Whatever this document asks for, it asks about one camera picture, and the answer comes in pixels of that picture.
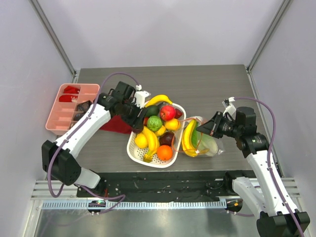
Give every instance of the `pink divider tray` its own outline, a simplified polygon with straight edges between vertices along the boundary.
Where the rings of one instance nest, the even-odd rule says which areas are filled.
[[[67,86],[73,86],[80,89],[79,94],[64,93],[64,89]],[[54,101],[53,108],[50,111],[48,120],[46,122],[46,129],[55,133],[56,135],[65,134],[72,125],[77,121],[74,121],[74,116],[81,112],[77,112],[77,105],[85,101],[93,101],[100,89],[98,84],[63,84],[60,86]],[[76,102],[59,102],[59,97],[62,95],[77,96]]]

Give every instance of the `gray table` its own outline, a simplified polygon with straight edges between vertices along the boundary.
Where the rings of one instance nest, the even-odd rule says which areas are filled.
[[[188,117],[211,119],[216,111],[224,110],[224,99],[231,96],[253,97],[244,65],[82,69],[78,83],[100,84],[113,72],[132,74],[152,95],[168,95],[174,103],[184,107]],[[119,80],[134,85],[127,77],[115,76],[103,91],[115,88]],[[253,107],[257,114],[258,131],[265,134],[256,103],[238,101],[235,105]],[[96,172],[161,171],[132,161],[126,152],[128,138],[124,134],[98,131],[82,149],[78,162]],[[164,170],[251,169],[233,138],[223,138],[222,141],[226,151],[220,156],[191,158],[180,153],[176,162]]]

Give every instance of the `lemon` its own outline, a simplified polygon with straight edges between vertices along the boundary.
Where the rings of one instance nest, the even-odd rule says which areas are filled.
[[[169,121],[164,122],[164,126],[167,130],[176,131],[181,127],[181,123],[176,118],[173,118]]]
[[[155,132],[155,135],[157,137],[160,137],[161,135],[163,135],[165,132],[167,131],[166,127],[165,126],[161,126],[161,128]]]
[[[135,137],[135,144],[140,148],[144,149],[148,147],[148,141],[145,135],[141,132]]]

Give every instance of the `fruit basket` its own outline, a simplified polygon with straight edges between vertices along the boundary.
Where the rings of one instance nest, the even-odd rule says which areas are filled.
[[[179,117],[178,120],[184,120],[186,118],[185,110],[180,105],[177,105],[174,103],[172,103],[172,106],[176,109],[179,109],[183,113],[183,115],[181,117]],[[175,134],[174,148],[177,151],[180,149],[183,128],[184,128],[184,122],[181,123],[180,129],[178,129],[177,131],[174,131],[174,134]],[[176,152],[176,151],[173,151],[172,158],[169,160],[166,160],[166,161],[159,159],[157,154],[153,155],[153,159],[151,162],[147,163],[147,162],[143,161],[143,157],[147,153],[148,148],[144,148],[144,149],[139,148],[135,144],[135,137],[136,137],[136,133],[132,132],[130,134],[128,144],[127,144],[128,156],[133,161],[140,163],[140,164],[143,164],[143,165],[146,165],[146,166],[154,167],[154,168],[167,168],[167,167],[171,166],[176,161],[177,156],[178,156],[178,152]]]

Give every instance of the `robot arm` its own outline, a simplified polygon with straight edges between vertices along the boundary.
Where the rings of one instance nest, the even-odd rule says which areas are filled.
[[[235,138],[237,147],[242,151],[258,179],[262,193],[258,192],[250,180],[242,175],[232,177],[227,172],[224,177],[224,184],[229,191],[239,194],[249,206],[257,218],[257,229],[260,236],[298,236],[298,229],[286,204],[294,213],[303,231],[310,222],[309,216],[306,212],[299,212],[289,197],[277,173],[272,154],[272,162],[268,167],[269,143],[263,134],[257,132],[256,114],[253,108],[239,107],[236,109],[233,105],[234,101],[233,97],[225,100],[223,102],[225,111],[223,113],[216,112],[210,121],[197,127],[197,131],[215,138],[222,138],[223,135]],[[232,118],[234,112],[236,112],[235,119]],[[275,183],[278,184],[285,197],[285,202],[282,201]]]
[[[104,180],[97,173],[80,167],[76,158],[92,135],[115,115],[120,115],[122,120],[133,129],[143,129],[143,120],[147,111],[143,107],[150,94],[141,91],[140,85],[137,86],[137,89],[136,91],[132,86],[120,81],[117,87],[111,89],[108,94],[100,94],[95,101],[93,113],[90,113],[93,108],[91,105],[87,113],[66,134],[59,137],[54,143],[47,140],[42,145],[44,171],[48,171],[48,165],[57,148],[67,140],[69,134],[76,130],[76,133],[67,140],[57,155],[51,174],[65,185],[83,185],[92,189],[95,194],[102,194],[105,187]]]

